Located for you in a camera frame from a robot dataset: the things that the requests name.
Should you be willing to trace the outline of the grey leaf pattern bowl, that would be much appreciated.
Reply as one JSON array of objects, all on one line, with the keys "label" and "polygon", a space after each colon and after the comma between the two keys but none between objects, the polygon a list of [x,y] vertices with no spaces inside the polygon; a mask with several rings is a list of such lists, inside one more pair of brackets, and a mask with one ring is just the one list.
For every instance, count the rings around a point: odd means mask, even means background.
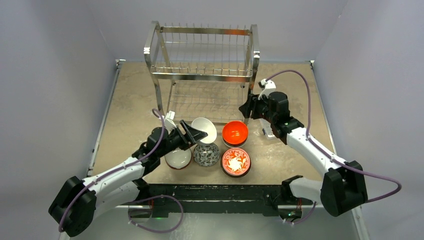
[{"label": "grey leaf pattern bowl", "polygon": [[211,167],[220,160],[220,149],[215,143],[198,144],[193,150],[193,158],[201,167]]}]

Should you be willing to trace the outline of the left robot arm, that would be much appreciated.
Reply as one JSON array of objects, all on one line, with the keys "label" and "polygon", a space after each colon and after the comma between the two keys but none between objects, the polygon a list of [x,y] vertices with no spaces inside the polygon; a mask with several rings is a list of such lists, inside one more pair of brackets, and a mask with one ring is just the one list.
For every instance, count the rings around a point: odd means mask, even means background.
[{"label": "left robot arm", "polygon": [[100,214],[100,207],[106,210],[132,201],[146,203],[149,191],[138,182],[160,165],[161,157],[217,138],[215,126],[207,119],[194,120],[191,125],[181,120],[180,124],[184,132],[178,127],[171,131],[164,126],[154,128],[138,150],[107,172],[84,179],[68,178],[48,208],[59,232],[79,235]]}]

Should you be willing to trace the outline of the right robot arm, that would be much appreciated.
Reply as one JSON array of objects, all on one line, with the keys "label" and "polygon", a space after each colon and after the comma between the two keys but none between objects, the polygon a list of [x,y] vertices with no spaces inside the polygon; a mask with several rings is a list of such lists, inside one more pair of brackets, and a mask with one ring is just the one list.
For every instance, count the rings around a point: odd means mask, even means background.
[{"label": "right robot arm", "polygon": [[299,120],[291,116],[289,100],[283,92],[260,97],[250,94],[239,107],[244,117],[263,119],[270,123],[272,133],[285,145],[297,151],[321,175],[310,180],[296,175],[281,183],[280,196],[288,204],[299,198],[322,204],[333,217],[338,217],[368,201],[362,166],[357,161],[346,163],[313,136]]}]

